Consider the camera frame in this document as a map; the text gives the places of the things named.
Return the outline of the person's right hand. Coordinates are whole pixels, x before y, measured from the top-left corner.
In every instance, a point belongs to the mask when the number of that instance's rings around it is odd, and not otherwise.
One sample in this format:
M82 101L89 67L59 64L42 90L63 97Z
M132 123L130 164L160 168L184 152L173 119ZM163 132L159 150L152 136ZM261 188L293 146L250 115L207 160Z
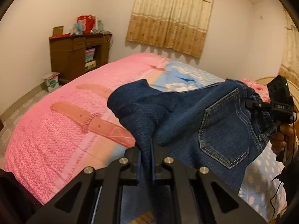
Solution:
M272 151L278 154L285 149L286 157L290 157L298 145L296 142L295 130L291 125L280 125L279 131L274 133L270 139L272 145Z

